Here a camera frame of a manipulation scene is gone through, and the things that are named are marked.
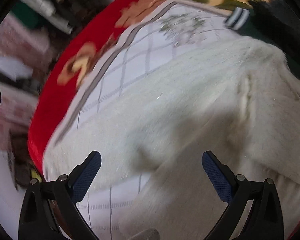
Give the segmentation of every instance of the white fluffy blanket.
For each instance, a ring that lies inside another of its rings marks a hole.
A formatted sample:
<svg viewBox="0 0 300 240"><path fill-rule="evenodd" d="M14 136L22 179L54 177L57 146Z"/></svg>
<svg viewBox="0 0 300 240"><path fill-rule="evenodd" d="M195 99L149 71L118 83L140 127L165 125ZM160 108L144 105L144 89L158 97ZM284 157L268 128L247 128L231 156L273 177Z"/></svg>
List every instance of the white fluffy blanket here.
<svg viewBox="0 0 300 240"><path fill-rule="evenodd" d="M127 236L154 227L162 239L203 238L224 210L204 151L248 179L280 179L279 196L285 182L300 189L300 81L272 45L217 42L151 73L46 152L46 177L69 173L92 150L102 166L89 190L156 170L121 223ZM295 219L289 208L285 220Z"/></svg>

